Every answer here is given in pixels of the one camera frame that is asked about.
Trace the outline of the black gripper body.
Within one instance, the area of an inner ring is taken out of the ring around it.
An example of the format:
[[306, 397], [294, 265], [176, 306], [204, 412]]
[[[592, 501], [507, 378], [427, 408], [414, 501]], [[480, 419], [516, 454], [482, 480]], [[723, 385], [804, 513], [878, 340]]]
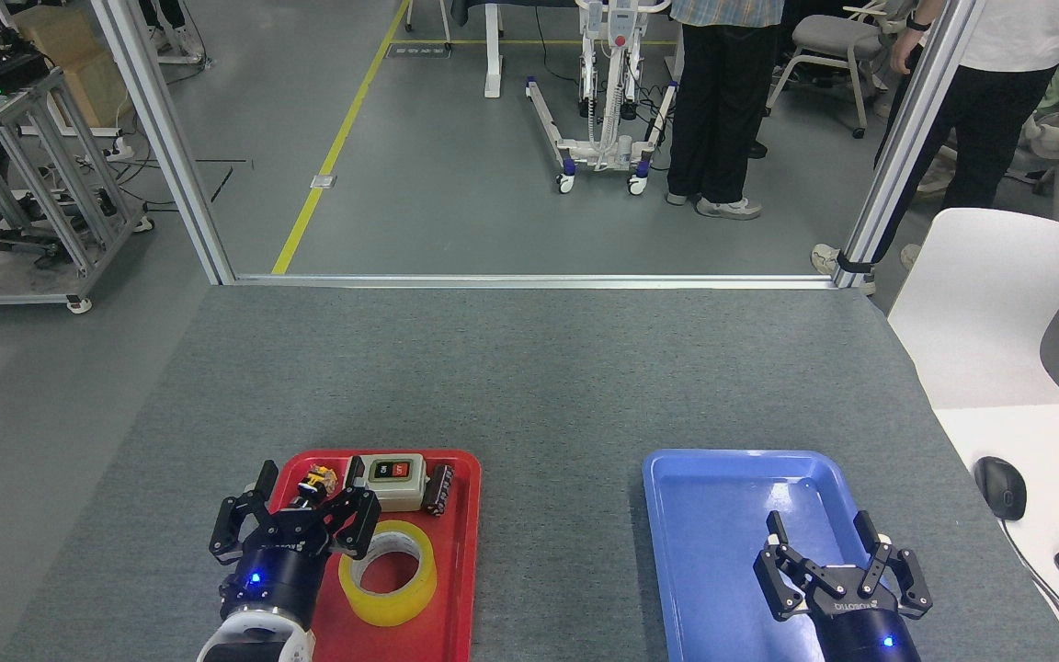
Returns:
[[220, 584], [220, 618], [276, 611], [310, 630], [329, 557], [323, 507], [269, 514], [241, 542], [243, 556]]
[[823, 578], [807, 576], [805, 600], [825, 661], [920, 661], [882, 582], [866, 582], [855, 565], [824, 566]]

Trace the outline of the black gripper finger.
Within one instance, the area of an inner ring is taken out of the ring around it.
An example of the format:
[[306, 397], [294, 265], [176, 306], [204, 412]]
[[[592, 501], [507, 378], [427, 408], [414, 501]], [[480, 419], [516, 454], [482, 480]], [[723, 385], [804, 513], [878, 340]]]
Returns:
[[276, 462], [265, 460], [262, 462], [256, 481], [251, 486], [245, 487], [239, 495], [228, 496], [220, 503], [209, 543], [211, 556], [220, 565], [231, 565], [240, 560], [243, 556], [240, 532], [249, 515], [256, 519], [256, 523], [269, 519], [268, 500], [276, 486], [277, 478]]
[[785, 622], [791, 616], [810, 613], [806, 596], [812, 584], [811, 558], [798, 554], [789, 544], [780, 512], [770, 511], [766, 517], [768, 540], [753, 563], [770, 615]]
[[928, 586], [925, 583], [923, 570], [917, 561], [917, 555], [911, 549], [896, 548], [886, 535], [882, 535], [870, 522], [870, 512], [859, 509], [854, 516], [861, 544], [870, 555], [870, 563], [858, 583], [858, 595], [870, 600], [875, 588], [879, 586], [883, 570], [889, 568], [894, 574], [896, 585], [901, 591], [899, 611], [907, 619], [921, 619], [932, 607]]
[[378, 496], [369, 487], [365, 461], [352, 457], [342, 489], [323, 503], [328, 553], [345, 554], [352, 560], [365, 557], [380, 512]]

